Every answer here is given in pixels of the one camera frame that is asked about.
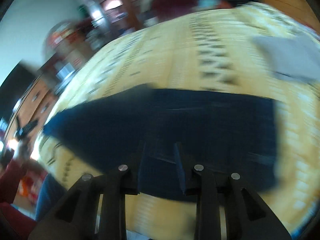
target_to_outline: black monitor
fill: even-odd
[[[35,79],[36,76],[22,64],[15,66],[0,86],[0,119],[9,122],[15,105]]]

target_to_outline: wooden furniture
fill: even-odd
[[[317,32],[320,32],[320,22],[314,13],[314,9],[318,9],[319,6],[316,2],[309,4],[306,0],[261,0],[263,3],[267,3],[284,14],[292,17],[296,21],[307,25]]]
[[[44,81],[37,78],[21,98],[20,105],[10,118],[8,128],[4,136],[5,140],[8,142],[9,140],[14,139],[14,134],[17,130],[17,115],[19,116],[21,126],[26,125],[31,120],[38,119],[38,125],[29,135],[29,145],[30,150],[32,151],[37,134],[43,127],[56,101],[57,97],[46,86]]]

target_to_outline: white wall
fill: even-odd
[[[79,0],[14,0],[0,22],[0,84],[21,60],[41,67],[48,32],[61,21],[80,19],[79,5]]]

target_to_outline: blue fabric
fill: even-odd
[[[140,191],[194,201],[180,189],[174,143],[197,163],[237,172],[257,191],[268,190],[276,183],[273,107],[268,98],[141,85],[56,114],[44,134],[103,173],[127,164],[142,140]]]
[[[51,174],[48,174],[40,189],[36,207],[36,221],[42,220],[66,192],[67,190]]]

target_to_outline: blue jeans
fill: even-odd
[[[67,192],[51,174],[48,174],[40,189],[38,203],[36,207],[36,221],[40,221]]]

